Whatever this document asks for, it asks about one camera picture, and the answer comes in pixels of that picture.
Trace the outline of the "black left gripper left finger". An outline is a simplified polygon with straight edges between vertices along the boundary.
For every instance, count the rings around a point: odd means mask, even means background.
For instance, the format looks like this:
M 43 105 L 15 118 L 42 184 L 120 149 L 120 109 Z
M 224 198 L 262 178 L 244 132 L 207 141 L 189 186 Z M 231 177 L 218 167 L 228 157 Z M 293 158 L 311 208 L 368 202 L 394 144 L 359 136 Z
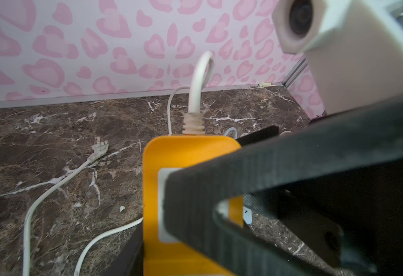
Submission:
M 142 276 L 143 251 L 143 224 L 139 224 L 121 253 L 102 276 Z

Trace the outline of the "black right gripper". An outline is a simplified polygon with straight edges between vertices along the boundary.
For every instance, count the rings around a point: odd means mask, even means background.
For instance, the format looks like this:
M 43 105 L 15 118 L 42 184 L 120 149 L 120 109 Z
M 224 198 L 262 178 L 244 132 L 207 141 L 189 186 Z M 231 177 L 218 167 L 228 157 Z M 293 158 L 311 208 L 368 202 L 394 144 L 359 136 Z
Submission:
M 325 271 L 238 228 L 227 199 L 260 197 L 329 265 L 363 276 L 403 276 L 403 95 L 319 119 L 171 174 L 164 224 L 179 241 L 239 276 Z

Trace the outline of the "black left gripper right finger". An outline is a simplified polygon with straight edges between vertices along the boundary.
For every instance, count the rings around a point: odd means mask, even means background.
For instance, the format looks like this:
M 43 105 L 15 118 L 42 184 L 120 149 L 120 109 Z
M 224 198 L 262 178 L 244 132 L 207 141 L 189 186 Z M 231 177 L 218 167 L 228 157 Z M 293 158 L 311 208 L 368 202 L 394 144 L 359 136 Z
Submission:
M 270 138 L 277 137 L 279 135 L 279 127 L 272 125 L 266 128 L 263 128 L 259 131 L 252 132 L 243 137 L 237 138 L 237 142 L 240 145 L 251 145 L 255 143 L 259 143 L 261 141 L 265 141 Z

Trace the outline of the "yellow power strip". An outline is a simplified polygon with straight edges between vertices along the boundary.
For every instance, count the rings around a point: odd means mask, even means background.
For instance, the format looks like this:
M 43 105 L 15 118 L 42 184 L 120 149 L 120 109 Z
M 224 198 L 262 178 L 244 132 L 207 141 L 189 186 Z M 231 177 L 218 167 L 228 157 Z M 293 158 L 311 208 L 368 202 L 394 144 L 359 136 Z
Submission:
M 180 170 L 233 153 L 240 144 L 227 136 L 170 135 L 150 141 L 143 153 L 143 274 L 230 276 L 232 273 L 183 243 L 170 231 L 169 208 L 189 199 L 184 184 L 169 193 L 169 177 Z

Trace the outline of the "aluminium corner frame post right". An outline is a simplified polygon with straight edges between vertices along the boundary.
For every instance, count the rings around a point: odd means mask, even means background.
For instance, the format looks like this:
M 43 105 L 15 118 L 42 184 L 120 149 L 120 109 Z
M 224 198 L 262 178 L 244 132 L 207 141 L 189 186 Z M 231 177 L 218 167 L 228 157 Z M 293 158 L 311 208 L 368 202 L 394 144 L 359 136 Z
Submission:
M 290 70 L 286 77 L 282 81 L 282 85 L 289 89 L 292 84 L 297 80 L 297 78 L 302 74 L 302 72 L 307 68 L 308 62 L 306 56 L 302 56 L 301 59 L 295 64 L 295 66 Z

